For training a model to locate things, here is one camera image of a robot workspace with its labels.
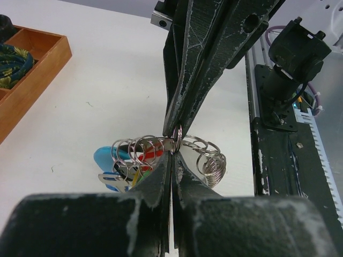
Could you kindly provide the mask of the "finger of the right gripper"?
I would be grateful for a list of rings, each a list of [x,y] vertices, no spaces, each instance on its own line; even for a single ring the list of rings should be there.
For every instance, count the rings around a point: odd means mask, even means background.
[[[162,135],[184,137],[191,126],[193,61],[190,49],[190,18],[193,1],[175,1],[175,12],[163,49],[167,106]]]
[[[188,1],[176,125],[186,135],[206,95],[267,29],[283,1]]]

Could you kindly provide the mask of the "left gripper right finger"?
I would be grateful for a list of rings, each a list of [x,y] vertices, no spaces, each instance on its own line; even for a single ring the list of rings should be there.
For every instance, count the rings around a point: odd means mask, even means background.
[[[228,200],[173,156],[174,244],[179,256],[227,256]]]

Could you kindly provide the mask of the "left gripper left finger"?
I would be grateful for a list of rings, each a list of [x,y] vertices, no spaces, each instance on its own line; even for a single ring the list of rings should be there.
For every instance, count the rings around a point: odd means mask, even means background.
[[[169,252],[172,155],[162,154],[152,173],[118,200],[125,217],[127,256],[164,256]]]

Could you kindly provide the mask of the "red tag key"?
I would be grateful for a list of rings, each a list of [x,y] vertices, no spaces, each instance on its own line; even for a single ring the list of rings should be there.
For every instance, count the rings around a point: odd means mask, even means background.
[[[163,150],[152,150],[141,154],[138,159],[141,161],[141,171],[152,171],[156,166],[160,156],[163,154]]]

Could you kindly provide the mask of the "metal key organiser disc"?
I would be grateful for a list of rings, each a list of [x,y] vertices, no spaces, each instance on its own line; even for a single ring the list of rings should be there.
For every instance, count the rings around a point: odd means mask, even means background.
[[[173,157],[182,150],[189,155],[193,176],[205,185],[213,188],[223,179],[227,161],[220,148],[194,135],[182,136],[180,128],[170,138],[144,135],[118,139],[98,148],[93,159],[101,169],[99,181],[114,192],[124,193],[153,173],[168,177]]]

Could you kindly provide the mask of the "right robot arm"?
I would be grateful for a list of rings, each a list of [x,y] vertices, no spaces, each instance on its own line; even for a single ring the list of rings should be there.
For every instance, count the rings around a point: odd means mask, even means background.
[[[310,82],[342,34],[342,1],[165,1],[174,12],[163,49],[167,107],[162,134],[187,133],[207,94],[267,31],[276,14],[294,15],[269,58],[298,82]]]

